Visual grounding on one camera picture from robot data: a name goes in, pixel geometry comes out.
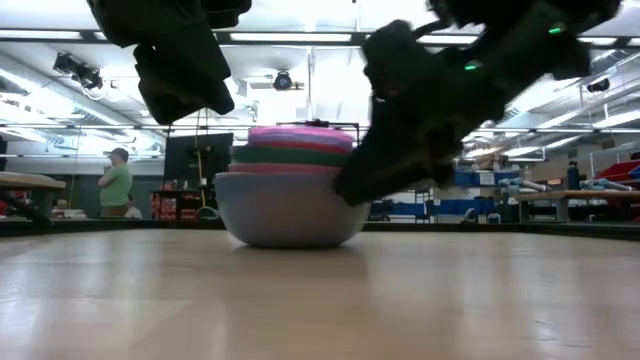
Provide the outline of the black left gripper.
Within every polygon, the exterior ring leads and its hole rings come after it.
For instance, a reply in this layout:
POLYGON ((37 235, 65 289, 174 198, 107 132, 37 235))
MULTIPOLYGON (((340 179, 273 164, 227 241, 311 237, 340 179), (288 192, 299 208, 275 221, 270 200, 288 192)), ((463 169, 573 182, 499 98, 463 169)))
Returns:
MULTIPOLYGON (((179 36, 192 27, 197 32, 234 27, 252 0, 87 0, 87 5, 106 39, 124 48, 179 36)), ((204 108, 219 114, 235 108, 223 80, 171 64, 148 45, 138 45, 133 54, 138 90, 159 125, 204 108)))

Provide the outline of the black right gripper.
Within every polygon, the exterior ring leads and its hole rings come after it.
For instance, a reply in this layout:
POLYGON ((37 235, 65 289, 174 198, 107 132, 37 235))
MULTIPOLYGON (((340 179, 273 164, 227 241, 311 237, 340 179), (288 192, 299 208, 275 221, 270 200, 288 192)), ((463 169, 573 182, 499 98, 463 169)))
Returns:
POLYGON ((438 52, 419 43, 423 26, 394 20, 362 44, 371 86, 370 127, 334 180, 359 205, 412 187, 447 187, 461 136, 504 115, 505 91, 490 64, 505 38, 488 27, 469 47, 438 52))

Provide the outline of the purple plastic bowl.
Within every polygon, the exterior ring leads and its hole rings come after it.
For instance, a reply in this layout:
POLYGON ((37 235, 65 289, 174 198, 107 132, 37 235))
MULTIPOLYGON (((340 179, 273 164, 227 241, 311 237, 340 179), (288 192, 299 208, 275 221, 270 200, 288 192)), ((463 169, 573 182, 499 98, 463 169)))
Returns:
POLYGON ((307 133, 259 133, 250 134, 249 143, 268 141, 309 141, 309 142, 345 142, 352 143, 353 139, 344 136, 330 136, 329 134, 307 133))

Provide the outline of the pink plastic bowl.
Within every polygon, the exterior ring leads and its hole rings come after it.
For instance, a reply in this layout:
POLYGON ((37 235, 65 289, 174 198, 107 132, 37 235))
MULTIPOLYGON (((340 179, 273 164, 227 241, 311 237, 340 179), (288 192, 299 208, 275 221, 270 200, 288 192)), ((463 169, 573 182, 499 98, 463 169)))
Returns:
POLYGON ((318 135, 318 136, 347 136, 348 133, 345 133, 340 130, 331 129, 331 128, 321 128, 321 127, 282 127, 282 126, 264 126, 264 127, 254 127, 248 130, 248 134, 250 136, 257 136, 261 134, 268 133, 285 133, 285 134, 307 134, 307 135, 318 135))

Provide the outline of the teal plastic bowl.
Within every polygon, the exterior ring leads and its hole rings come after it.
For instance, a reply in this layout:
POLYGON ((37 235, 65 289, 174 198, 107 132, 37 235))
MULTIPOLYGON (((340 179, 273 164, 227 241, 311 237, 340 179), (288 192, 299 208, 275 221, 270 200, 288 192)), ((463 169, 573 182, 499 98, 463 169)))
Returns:
POLYGON ((331 167, 341 167, 349 158, 349 154, 328 153, 310 149, 247 145, 233 146, 230 154, 233 163, 287 163, 331 167))

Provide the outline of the large plastic bowl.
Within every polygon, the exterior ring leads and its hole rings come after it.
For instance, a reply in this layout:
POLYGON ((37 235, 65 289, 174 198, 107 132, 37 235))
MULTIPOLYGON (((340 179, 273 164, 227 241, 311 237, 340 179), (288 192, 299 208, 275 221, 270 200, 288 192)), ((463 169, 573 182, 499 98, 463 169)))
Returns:
POLYGON ((221 173, 219 213, 237 240, 258 248, 338 247, 368 219, 371 204, 348 205, 329 174, 221 173))

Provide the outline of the red crates shelf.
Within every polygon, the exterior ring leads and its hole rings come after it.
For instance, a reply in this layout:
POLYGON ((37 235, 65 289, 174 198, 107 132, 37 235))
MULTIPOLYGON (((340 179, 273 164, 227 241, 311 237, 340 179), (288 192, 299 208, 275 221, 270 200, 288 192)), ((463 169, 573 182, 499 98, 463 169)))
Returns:
POLYGON ((151 192, 153 220, 195 221, 201 207, 201 196, 195 190, 156 190, 151 192))

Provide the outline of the blue bin with white label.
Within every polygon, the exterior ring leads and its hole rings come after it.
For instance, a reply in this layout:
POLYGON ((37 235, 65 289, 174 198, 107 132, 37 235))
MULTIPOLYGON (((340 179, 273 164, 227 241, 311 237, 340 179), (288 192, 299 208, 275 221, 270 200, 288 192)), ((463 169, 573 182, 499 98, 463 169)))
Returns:
POLYGON ((454 184, 459 187, 494 187, 495 174, 488 171, 456 171, 454 184))

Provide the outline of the black screen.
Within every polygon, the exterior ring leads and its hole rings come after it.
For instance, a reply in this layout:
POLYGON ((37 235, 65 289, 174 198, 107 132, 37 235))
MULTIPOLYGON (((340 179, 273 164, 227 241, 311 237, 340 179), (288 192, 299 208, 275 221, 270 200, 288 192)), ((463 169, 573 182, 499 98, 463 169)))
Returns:
POLYGON ((164 160, 164 183, 184 183, 188 189, 215 190, 215 176, 228 171, 232 133, 168 138, 164 160))

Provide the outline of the blue barrier panel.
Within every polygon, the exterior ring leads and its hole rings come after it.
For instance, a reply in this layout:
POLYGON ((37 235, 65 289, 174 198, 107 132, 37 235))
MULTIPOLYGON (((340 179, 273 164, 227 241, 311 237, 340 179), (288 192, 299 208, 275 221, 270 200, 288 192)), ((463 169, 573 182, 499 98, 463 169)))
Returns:
POLYGON ((435 216, 435 215, 464 215, 468 209, 475 209, 480 215, 486 215, 495 208, 491 199, 472 200, 429 200, 418 203, 404 203, 393 200, 374 202, 370 214, 400 215, 400 216, 435 216))

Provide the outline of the black ceiling light rig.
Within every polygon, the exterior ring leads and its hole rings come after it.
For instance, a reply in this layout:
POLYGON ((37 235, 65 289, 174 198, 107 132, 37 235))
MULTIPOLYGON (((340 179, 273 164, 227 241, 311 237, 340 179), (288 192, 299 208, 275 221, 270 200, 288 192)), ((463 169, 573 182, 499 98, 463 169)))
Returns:
POLYGON ((52 69, 61 75, 70 76, 84 89, 100 90, 103 87, 100 70, 76 60, 70 53, 58 53, 52 69))

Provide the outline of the grey foam roll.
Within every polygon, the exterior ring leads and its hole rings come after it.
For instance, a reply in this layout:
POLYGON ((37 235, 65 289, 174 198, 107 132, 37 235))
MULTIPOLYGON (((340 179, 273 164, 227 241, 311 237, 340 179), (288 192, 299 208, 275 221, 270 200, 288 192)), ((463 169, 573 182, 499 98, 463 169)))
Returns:
POLYGON ((579 183, 579 186, 582 190, 593 190, 593 191, 605 191, 605 190, 635 191, 634 187, 609 181, 608 179, 581 180, 579 183))
POLYGON ((533 191, 533 192, 545 192, 547 190, 546 185, 538 184, 522 178, 502 179, 498 182, 498 185, 515 192, 522 192, 523 190, 533 191))

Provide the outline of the wooden work table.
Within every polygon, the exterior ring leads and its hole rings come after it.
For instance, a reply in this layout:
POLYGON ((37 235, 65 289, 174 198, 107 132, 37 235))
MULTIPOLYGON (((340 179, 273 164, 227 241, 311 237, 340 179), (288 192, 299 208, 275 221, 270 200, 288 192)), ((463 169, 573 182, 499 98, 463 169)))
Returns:
POLYGON ((570 221, 569 201, 571 199, 604 199, 630 205, 632 203, 640 203, 640 191, 556 190, 537 193, 515 194, 513 198, 519 202, 519 216, 521 222, 523 222, 528 216, 528 210, 525 208, 525 203, 532 201, 550 200, 557 203, 557 219, 560 222, 566 223, 570 221))

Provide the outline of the red cloth object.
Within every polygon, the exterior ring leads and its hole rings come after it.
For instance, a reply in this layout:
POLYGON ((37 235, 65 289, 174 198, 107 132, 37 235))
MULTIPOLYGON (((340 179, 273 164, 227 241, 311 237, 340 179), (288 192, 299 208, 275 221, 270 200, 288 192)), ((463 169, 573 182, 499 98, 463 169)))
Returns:
POLYGON ((596 178, 618 183, 640 182, 640 160, 613 164, 600 172, 596 178))

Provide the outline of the black aluminium table frame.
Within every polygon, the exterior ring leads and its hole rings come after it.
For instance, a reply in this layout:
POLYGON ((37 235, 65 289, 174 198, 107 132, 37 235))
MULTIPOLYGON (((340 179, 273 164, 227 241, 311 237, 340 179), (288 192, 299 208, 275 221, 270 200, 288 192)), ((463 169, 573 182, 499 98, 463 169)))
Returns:
MULTIPOLYGON (((155 220, 59 220, 50 224, 0 220, 0 238, 58 233, 117 230, 225 230, 216 222, 167 222, 155 220)), ((506 223, 506 224, 411 224, 369 222, 365 232, 444 232, 444 233, 524 233, 568 237, 600 238, 640 242, 640 223, 506 223)))

